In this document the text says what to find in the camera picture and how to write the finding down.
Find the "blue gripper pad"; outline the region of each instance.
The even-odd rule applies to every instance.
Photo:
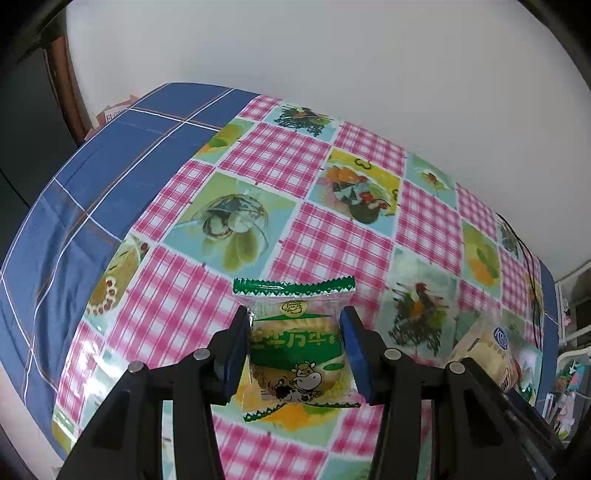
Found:
[[[371,368],[358,338],[359,326],[361,326],[361,321],[353,307],[347,307],[341,310],[340,328],[345,343],[345,352],[347,353],[349,365],[351,365],[353,377],[357,385],[357,391],[367,403],[371,404],[373,400],[370,380]]]
[[[226,330],[216,332],[208,348],[214,353],[213,370],[223,385],[226,401],[236,393],[248,349],[248,310],[238,307],[232,323]]]

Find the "bag of snacks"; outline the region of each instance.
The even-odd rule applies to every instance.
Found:
[[[360,405],[339,330],[353,277],[308,285],[240,278],[233,292],[251,314],[247,421],[285,403]]]
[[[450,362],[473,358],[482,369],[506,392],[517,382],[517,362],[511,354],[509,339],[502,327],[501,313],[490,300],[467,333],[453,348]]]

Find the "white wall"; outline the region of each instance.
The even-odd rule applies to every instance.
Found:
[[[91,114],[217,83],[348,119],[504,215],[555,278],[591,257],[591,92],[516,0],[74,0]]]

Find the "green packaging label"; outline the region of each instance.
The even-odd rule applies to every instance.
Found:
[[[298,316],[298,318],[324,317],[326,316],[310,313]],[[279,315],[254,322],[250,353],[251,361],[255,365],[291,371],[302,361],[320,365],[342,354],[342,344],[337,332],[321,333],[302,328],[264,329],[264,323],[269,320],[293,320],[293,317]]]

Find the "pink gingham square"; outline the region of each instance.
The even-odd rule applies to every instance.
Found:
[[[525,250],[525,255],[523,256],[523,267],[525,271],[531,273],[531,276],[535,279],[537,284],[542,283],[541,279],[541,271],[540,271],[540,259],[535,255],[530,255],[527,250]]]
[[[259,95],[248,102],[248,105],[241,110],[238,116],[261,121],[276,105],[279,105],[279,102],[281,102],[281,100],[267,97],[265,95]]]
[[[459,275],[462,229],[457,212],[408,180],[398,210],[396,243]]]
[[[495,216],[476,195],[456,185],[460,215],[496,242]]]
[[[72,339],[64,370],[57,390],[57,404],[79,423],[86,394],[86,381],[95,371],[95,358],[103,349],[104,340],[84,320],[81,320]]]
[[[258,124],[229,152],[220,168],[304,198],[329,148],[297,132]]]
[[[457,297],[457,306],[462,310],[486,310],[492,297],[467,281],[460,280],[460,293]],[[495,306],[501,309],[501,304],[495,300]]]
[[[315,480],[328,456],[325,450],[272,437],[218,416],[213,416],[213,426],[228,480]]]
[[[345,122],[335,139],[335,147],[343,148],[353,155],[363,157],[399,177],[404,175],[404,149],[365,128]]]
[[[533,323],[531,323],[529,320],[526,320],[525,321],[525,333],[523,335],[523,338],[525,339],[526,342],[529,342],[532,345],[535,345],[535,342],[537,340],[538,347],[541,350],[542,345],[544,344],[544,331],[543,331],[543,329],[540,329],[540,327],[538,327],[538,326],[534,327]]]
[[[196,160],[186,162],[160,190],[132,229],[156,242],[159,241],[213,170],[214,167],[211,165]]]
[[[351,408],[344,414],[343,421],[330,447],[331,452],[359,456],[372,456],[378,441],[384,407],[370,407],[367,404]],[[421,445],[431,431],[431,402],[421,402]]]
[[[351,219],[304,202],[271,266],[270,280],[314,283],[354,275],[352,303],[373,324],[394,245]]]
[[[231,291],[225,278],[159,245],[128,287],[107,344],[150,368],[175,363],[232,321]]]
[[[499,249],[501,255],[501,274],[503,276],[502,303],[521,317],[526,317],[528,309],[528,290],[525,286],[523,266]]]

